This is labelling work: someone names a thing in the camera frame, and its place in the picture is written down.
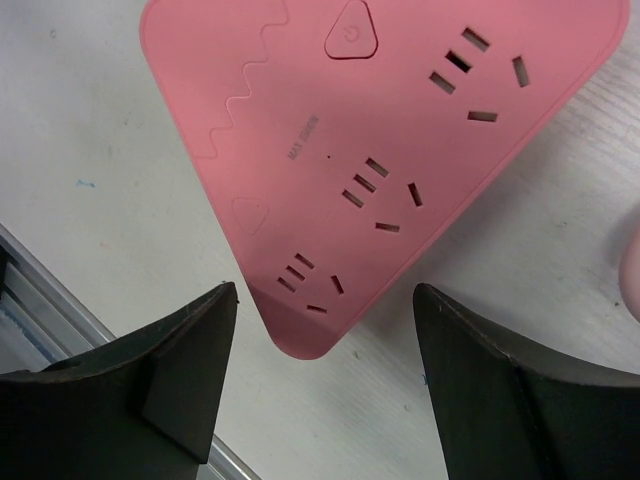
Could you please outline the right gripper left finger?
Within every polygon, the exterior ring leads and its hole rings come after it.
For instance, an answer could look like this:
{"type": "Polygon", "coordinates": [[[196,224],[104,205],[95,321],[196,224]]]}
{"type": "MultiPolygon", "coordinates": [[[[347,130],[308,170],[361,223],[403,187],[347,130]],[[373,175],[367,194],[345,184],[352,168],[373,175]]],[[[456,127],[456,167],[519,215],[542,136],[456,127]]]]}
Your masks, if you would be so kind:
{"type": "Polygon", "coordinates": [[[236,325],[223,283],[99,348],[1,378],[5,479],[193,479],[209,457],[236,325]]]}

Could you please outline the aluminium front rail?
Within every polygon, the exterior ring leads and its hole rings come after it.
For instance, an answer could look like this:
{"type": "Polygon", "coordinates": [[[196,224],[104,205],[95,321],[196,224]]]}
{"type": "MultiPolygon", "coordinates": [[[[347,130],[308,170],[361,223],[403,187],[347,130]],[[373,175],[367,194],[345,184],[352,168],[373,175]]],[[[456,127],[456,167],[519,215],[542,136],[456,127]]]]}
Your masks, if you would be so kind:
{"type": "MultiPolygon", "coordinates": [[[[1,234],[1,378],[41,371],[114,336],[10,232],[1,234]]],[[[213,434],[193,479],[250,479],[252,470],[213,434]]]]}

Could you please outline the pink triangular socket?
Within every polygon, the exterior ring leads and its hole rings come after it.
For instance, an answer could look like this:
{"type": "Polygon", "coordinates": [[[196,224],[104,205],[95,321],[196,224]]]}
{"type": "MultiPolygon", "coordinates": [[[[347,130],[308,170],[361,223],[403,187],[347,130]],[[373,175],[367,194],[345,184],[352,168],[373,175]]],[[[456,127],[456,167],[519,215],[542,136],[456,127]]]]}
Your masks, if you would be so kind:
{"type": "Polygon", "coordinates": [[[627,1],[151,1],[140,42],[274,344],[325,355],[619,45],[627,1]]]}

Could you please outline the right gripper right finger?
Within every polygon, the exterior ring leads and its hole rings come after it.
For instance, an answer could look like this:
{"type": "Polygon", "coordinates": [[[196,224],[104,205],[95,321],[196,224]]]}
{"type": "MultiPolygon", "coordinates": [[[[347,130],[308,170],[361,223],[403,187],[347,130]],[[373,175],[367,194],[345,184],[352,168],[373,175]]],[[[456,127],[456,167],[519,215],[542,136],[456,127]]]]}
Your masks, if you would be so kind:
{"type": "Polygon", "coordinates": [[[429,284],[413,312],[449,478],[638,478],[638,375],[551,349],[429,284]]]}

